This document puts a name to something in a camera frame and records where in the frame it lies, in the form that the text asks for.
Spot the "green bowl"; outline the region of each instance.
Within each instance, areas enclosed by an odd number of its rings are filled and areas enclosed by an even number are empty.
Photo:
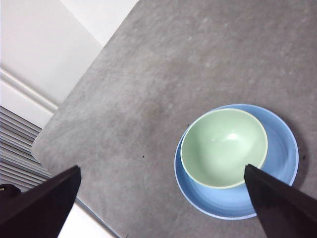
[[[181,161],[196,182],[212,188],[244,183],[244,168],[261,168],[267,135],[261,122],[239,109],[219,109],[202,115],[188,128],[181,145]]]

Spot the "gray table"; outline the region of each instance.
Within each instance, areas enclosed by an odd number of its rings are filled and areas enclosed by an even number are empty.
[[[316,96],[316,1],[142,0],[32,152],[53,174],[78,164],[79,198],[123,238],[263,238],[257,218],[218,220],[187,202],[176,145],[212,108],[268,108],[298,141],[295,186],[317,198]]]

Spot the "white baseboard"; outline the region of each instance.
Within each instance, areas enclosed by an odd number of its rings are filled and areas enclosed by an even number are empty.
[[[20,117],[44,128],[58,106],[1,68],[0,103]]]

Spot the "plate rim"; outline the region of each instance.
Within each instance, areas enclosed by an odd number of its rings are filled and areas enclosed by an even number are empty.
[[[296,141],[296,138],[292,132],[292,130],[289,128],[289,126],[287,125],[287,123],[282,119],[280,118],[277,114],[275,114],[274,112],[266,109],[266,108],[263,108],[263,107],[260,107],[260,106],[257,106],[257,105],[252,105],[252,104],[228,104],[228,105],[224,105],[224,106],[220,106],[220,107],[217,107],[217,108],[214,108],[214,109],[211,109],[209,111],[207,111],[206,113],[204,114],[207,114],[209,113],[210,111],[213,111],[213,110],[217,110],[217,109],[222,109],[222,108],[227,108],[227,107],[230,107],[230,106],[247,106],[247,107],[255,107],[255,108],[259,108],[261,110],[264,110],[266,111],[267,113],[269,114],[272,114],[275,118],[277,118],[280,122],[282,122],[282,124],[284,124],[286,126],[286,129],[287,131],[290,133],[291,137],[292,137],[292,140],[293,140],[293,143],[295,145],[295,153],[296,153],[296,161],[295,161],[295,167],[294,167],[294,172],[293,172],[293,175],[292,175],[292,178],[290,180],[290,182],[288,183],[290,186],[293,184],[294,180],[295,180],[295,177],[296,177],[296,174],[297,174],[297,171],[298,171],[298,164],[299,164],[299,151],[298,151],[298,145],[297,145],[297,141]],[[180,143],[181,141],[183,140],[184,138],[184,135],[185,133],[187,132],[188,128],[184,131],[184,133],[182,134],[182,136],[180,137],[179,139],[179,142],[177,144],[177,147],[176,147],[176,151],[175,151],[175,156],[174,156],[174,173],[175,173],[175,179],[176,179],[176,182],[177,182],[177,185],[178,185],[178,188],[180,189],[180,191],[182,192],[183,196],[186,198],[186,200],[191,204],[193,205],[196,209],[198,209],[199,211],[203,212],[204,214],[206,215],[209,215],[211,217],[214,217],[214,218],[218,218],[218,219],[223,219],[223,220],[244,220],[244,219],[248,219],[248,218],[251,218],[251,217],[255,217],[257,214],[256,213],[252,213],[252,214],[249,214],[249,215],[245,215],[245,216],[237,216],[237,217],[226,217],[226,216],[219,216],[219,215],[216,215],[216,214],[213,214],[213,213],[210,213],[210,212],[207,212],[205,211],[204,209],[200,208],[199,206],[197,206],[194,202],[192,202],[188,197],[187,195],[185,194],[185,192],[183,191],[179,181],[178,181],[178,176],[177,176],[177,172],[176,172],[176,156],[177,156],[177,151],[178,151],[178,148],[180,146]]]

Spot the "blue plate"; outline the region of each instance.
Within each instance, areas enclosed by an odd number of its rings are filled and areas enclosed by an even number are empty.
[[[299,156],[295,137],[287,124],[271,111],[254,105],[233,104],[216,109],[221,108],[242,109],[261,121],[268,137],[268,152],[262,170],[292,185]],[[186,199],[201,212],[220,219],[242,220],[256,216],[245,184],[229,189],[214,189],[194,182],[186,174],[180,159],[183,136],[175,153],[174,169],[178,186]]]

